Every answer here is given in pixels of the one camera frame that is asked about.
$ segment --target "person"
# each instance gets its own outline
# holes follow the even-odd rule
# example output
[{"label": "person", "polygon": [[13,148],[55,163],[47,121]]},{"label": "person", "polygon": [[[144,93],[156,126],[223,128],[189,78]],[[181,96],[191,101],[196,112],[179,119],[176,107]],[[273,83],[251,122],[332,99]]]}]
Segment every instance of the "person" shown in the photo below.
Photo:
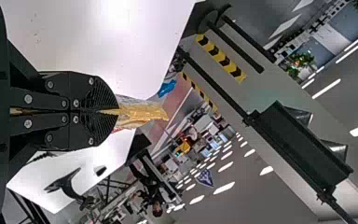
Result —
[{"label": "person", "polygon": [[[165,203],[169,203],[174,199],[175,194],[171,192],[165,185],[162,183],[152,172],[150,167],[146,164],[146,162],[141,158],[140,161],[144,166],[148,176],[142,174],[133,164],[130,165],[130,169],[133,175],[138,178],[138,180],[145,186],[147,192],[143,190],[137,191],[137,196],[144,199],[143,206],[147,208],[149,205],[152,205],[153,208],[153,216],[161,217],[163,214],[162,205]],[[175,188],[176,183],[169,182],[169,184]]]}]

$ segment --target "screw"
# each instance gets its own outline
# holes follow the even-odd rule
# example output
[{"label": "screw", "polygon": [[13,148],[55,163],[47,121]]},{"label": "screw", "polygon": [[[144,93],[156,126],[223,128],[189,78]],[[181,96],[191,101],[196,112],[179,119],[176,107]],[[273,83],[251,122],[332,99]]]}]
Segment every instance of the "screw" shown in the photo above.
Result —
[{"label": "screw", "polygon": [[94,144],[94,139],[93,138],[90,138],[89,139],[89,145],[92,146]]},{"label": "screw", "polygon": [[0,72],[0,79],[7,80],[7,73],[6,72]]},{"label": "screw", "polygon": [[48,88],[53,89],[54,83],[52,81],[48,81]]},{"label": "screw", "polygon": [[79,117],[78,116],[74,116],[74,123],[78,123],[79,122]]},{"label": "screw", "polygon": [[7,145],[5,143],[0,144],[0,152],[5,152],[7,150]]},{"label": "screw", "polygon": [[32,95],[30,95],[30,94],[25,95],[24,101],[27,105],[29,105],[32,102],[32,100],[33,100]]},{"label": "screw", "polygon": [[74,100],[74,106],[79,107],[79,101],[78,100]]},{"label": "screw", "polygon": [[53,141],[53,135],[49,134],[47,137],[48,142],[52,142]]},{"label": "screw", "polygon": [[27,119],[24,122],[24,127],[27,128],[27,129],[30,129],[32,127],[32,121],[30,119]]}]

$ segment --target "yellow object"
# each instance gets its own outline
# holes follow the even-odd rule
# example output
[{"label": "yellow object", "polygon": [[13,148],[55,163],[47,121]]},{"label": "yellow object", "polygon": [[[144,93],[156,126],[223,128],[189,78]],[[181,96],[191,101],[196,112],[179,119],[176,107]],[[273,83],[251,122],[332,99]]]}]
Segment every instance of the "yellow object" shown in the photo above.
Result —
[{"label": "yellow object", "polygon": [[205,95],[204,91],[202,91],[202,89],[200,89],[200,87],[185,73],[182,72],[182,77],[185,81],[189,82],[191,84],[191,88],[193,88],[195,91],[197,91],[200,95],[200,97],[208,103],[208,105],[212,108],[212,111],[215,112],[217,111],[219,108],[217,107],[217,105],[212,102],[211,98],[209,98],[207,95]]},{"label": "yellow object", "polygon": [[187,143],[187,142],[184,142],[184,143],[182,143],[182,145],[180,145],[179,147],[177,147],[177,148],[175,149],[175,152],[181,150],[181,151],[183,151],[184,153],[187,153],[188,151],[190,151],[190,149],[191,149],[190,144]]},{"label": "yellow object", "polygon": [[238,83],[242,83],[247,75],[228,56],[218,48],[213,41],[205,35],[197,35],[196,41],[219,63]]},{"label": "yellow object", "polygon": [[133,129],[145,125],[152,119],[169,120],[161,105],[117,95],[119,109],[101,110],[100,113],[118,115],[115,128]]}]

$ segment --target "blue sign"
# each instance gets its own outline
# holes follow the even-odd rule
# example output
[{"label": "blue sign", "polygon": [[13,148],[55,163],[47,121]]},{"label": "blue sign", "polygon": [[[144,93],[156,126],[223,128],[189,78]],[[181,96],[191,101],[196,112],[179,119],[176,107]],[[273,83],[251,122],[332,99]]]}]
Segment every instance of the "blue sign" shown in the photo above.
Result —
[{"label": "blue sign", "polygon": [[158,91],[158,97],[161,98],[164,95],[170,93],[171,91],[173,91],[175,89],[176,86],[176,81],[172,80],[169,83],[162,83],[161,89],[159,89]]},{"label": "blue sign", "polygon": [[210,170],[203,170],[196,178],[197,182],[209,188],[213,188],[212,173]]}]

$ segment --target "hazard stripe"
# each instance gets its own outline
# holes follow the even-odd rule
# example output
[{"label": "hazard stripe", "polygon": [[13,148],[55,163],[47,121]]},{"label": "hazard stripe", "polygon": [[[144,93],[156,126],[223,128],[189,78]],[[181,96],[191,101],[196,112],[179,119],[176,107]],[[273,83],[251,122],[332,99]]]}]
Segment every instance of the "hazard stripe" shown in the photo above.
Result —
[{"label": "hazard stripe", "polygon": [[217,107],[216,104],[214,104],[211,100],[211,98],[209,98],[206,94],[205,91],[203,91],[202,89],[200,89],[200,87],[193,81],[191,80],[191,78],[189,76],[187,76],[184,72],[182,72],[182,77],[185,81],[189,82],[191,87],[197,91],[200,95],[200,97],[208,103],[208,105],[212,108],[213,112],[216,112],[217,110],[219,110],[219,108]]},{"label": "hazard stripe", "polygon": [[246,73],[232,62],[208,37],[205,35],[197,35],[196,40],[238,83],[241,84],[247,78]]}]

